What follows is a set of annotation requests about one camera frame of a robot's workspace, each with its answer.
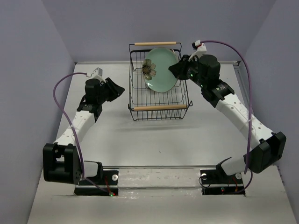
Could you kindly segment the pale green plate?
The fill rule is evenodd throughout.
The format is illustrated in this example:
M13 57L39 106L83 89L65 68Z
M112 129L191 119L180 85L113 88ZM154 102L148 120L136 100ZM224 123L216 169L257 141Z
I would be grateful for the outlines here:
M169 91L178 80L169 71L169 67L176 63L178 58L170 49L152 49L142 63L142 76L146 86L158 93Z

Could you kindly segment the black wire dish rack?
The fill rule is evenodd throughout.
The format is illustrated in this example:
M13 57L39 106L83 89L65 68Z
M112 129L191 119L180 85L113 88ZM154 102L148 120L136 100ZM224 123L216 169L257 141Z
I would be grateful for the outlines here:
M192 101L189 99L186 81L177 80L174 87L164 93L149 89L142 76L142 63L146 55L155 48L173 49L181 58L181 43L178 48L161 44L135 43L129 45L128 109L133 121L183 119Z

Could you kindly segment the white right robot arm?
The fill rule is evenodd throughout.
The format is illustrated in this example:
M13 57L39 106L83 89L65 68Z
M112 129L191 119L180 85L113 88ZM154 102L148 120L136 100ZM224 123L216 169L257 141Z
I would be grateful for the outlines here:
M181 60L169 71L180 80L191 80L201 88L204 99L225 115L248 141L249 150L242 157L229 157L216 166L215 178L226 183L236 173L259 174L281 159L286 136L263 125L239 100L235 91L220 79L221 65L213 55Z

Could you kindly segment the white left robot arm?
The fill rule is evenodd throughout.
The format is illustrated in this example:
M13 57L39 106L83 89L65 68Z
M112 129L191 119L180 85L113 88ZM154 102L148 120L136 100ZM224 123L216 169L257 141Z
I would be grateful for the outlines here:
M43 177L47 182L78 184L85 179L85 167L80 143L97 122L102 105L112 102L125 89L110 78L92 78L85 82L82 97L69 126L53 143L43 147Z

